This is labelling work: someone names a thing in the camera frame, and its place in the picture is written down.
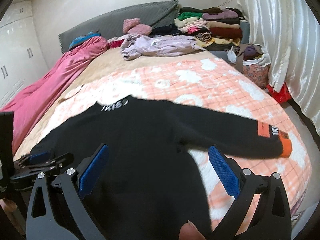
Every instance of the satin curtain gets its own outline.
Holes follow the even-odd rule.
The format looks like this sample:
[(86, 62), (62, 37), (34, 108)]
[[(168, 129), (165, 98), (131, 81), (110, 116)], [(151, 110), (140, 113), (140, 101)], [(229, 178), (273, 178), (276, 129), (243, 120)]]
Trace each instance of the satin curtain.
[(269, 84), (286, 82), (292, 98), (320, 134), (320, 26), (305, 0), (238, 0), (250, 22), (250, 43), (272, 59)]

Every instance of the pink fluffy item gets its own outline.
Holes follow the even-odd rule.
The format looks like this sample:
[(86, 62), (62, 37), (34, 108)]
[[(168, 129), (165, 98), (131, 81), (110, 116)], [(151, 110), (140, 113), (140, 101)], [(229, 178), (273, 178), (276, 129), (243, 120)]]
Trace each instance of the pink fluffy item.
[(137, 26), (138, 24), (140, 24), (139, 18), (125, 19), (123, 21), (123, 27), (122, 27), (123, 33), (128, 33), (131, 28)]
[(140, 34), (148, 36), (152, 32), (152, 28), (149, 25), (138, 24), (128, 31), (129, 34)]

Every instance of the metal screw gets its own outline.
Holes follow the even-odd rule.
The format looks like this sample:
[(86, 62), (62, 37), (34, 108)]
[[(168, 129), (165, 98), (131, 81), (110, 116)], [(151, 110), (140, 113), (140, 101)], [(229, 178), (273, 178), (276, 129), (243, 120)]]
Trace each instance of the metal screw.
[(275, 172), (275, 173), (273, 174), (273, 177), (274, 177), (275, 179), (279, 179), (279, 178), (280, 178), (280, 174)]
[(244, 175), (250, 175), (251, 171), (249, 169), (244, 169), (243, 173), (244, 173)]
[(75, 170), (74, 168), (70, 168), (70, 169), (67, 170), (67, 174), (68, 174), (68, 175), (72, 175), (72, 174), (75, 173), (75, 171), (76, 171), (76, 170)]
[(42, 179), (44, 177), (44, 172), (40, 172), (39, 174), (38, 174), (38, 178), (39, 179)]

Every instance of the gray headboard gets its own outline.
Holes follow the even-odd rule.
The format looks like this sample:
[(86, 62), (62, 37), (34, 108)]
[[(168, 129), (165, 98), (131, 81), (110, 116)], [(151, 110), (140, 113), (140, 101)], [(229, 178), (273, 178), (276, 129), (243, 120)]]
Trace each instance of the gray headboard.
[(86, 35), (90, 31), (99, 31), (107, 40), (122, 36), (122, 25), (125, 19), (140, 18), (142, 24), (151, 27), (170, 25), (178, 16), (178, 3), (178, 0), (172, 0), (138, 4), (87, 20), (59, 35), (61, 52), (67, 52), (75, 38)]

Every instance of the orange checkered bedsheet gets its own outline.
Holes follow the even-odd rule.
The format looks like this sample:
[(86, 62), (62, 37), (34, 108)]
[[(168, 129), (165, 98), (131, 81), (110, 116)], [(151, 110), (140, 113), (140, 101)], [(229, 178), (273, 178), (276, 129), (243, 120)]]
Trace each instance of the orange checkered bedsheet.
[[(96, 101), (111, 104), (128, 94), (138, 98), (169, 99), (176, 103), (197, 105), (225, 111), (276, 125), (292, 141), (290, 158), (248, 160), (234, 158), (242, 168), (270, 176), (278, 172), (287, 191), (290, 208), (302, 196), (311, 176), (306, 148), (295, 126), (281, 106), (268, 94), (233, 69), (222, 59), (183, 61), (154, 67), (114, 72), (70, 91), (55, 109), (39, 140), (66, 119), (85, 111)], [(228, 196), (210, 162), (207, 152), (190, 149), (199, 167), (208, 197), (212, 229), (221, 221), (234, 198)], [(239, 232), (245, 231), (257, 206), (252, 201)]]

